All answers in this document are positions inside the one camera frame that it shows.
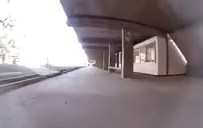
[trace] support pillar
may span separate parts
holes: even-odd
[[[103,70],[108,70],[108,52],[103,51]]]
[[[113,69],[110,69],[110,67],[115,67],[115,52],[113,46],[109,45],[109,61],[108,61],[108,71],[112,72]]]
[[[119,68],[119,53],[116,53],[116,67]]]
[[[122,67],[121,77],[130,78],[133,76],[133,40],[129,31],[122,29]]]

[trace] concrete platform surface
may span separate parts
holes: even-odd
[[[203,79],[82,68],[1,95],[0,128],[203,128]]]

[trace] overpass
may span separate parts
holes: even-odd
[[[203,0],[60,1],[67,24],[97,67],[115,66],[114,54],[121,52],[122,77],[130,77],[133,45],[154,36],[168,42],[168,35],[187,59],[186,73],[203,76]]]

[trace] white kiosk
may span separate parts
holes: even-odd
[[[187,61],[175,42],[153,37],[134,46],[134,72],[151,75],[181,75]]]

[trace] bright sky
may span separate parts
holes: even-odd
[[[84,65],[87,56],[59,0],[0,0],[0,16],[11,12],[17,19],[9,35],[21,43],[21,62],[25,65]]]

